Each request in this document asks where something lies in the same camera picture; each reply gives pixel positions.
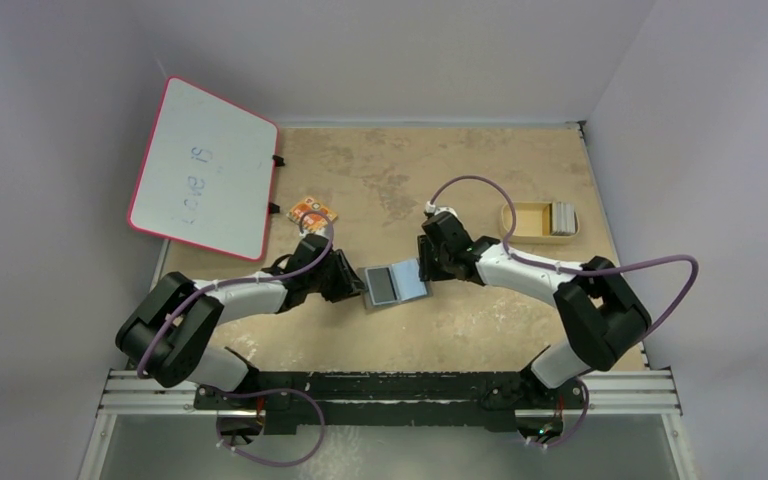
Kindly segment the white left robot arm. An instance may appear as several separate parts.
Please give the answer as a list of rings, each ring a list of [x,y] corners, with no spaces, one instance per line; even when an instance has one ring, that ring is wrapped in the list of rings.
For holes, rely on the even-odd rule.
[[[184,381],[219,390],[232,408],[257,399],[256,368],[228,348],[210,344],[216,328],[249,316],[285,313],[310,295],[336,303],[362,295],[366,285],[329,238],[307,234],[295,250],[253,274],[213,281],[180,272],[163,276],[124,322],[116,347],[139,377],[171,388]]]

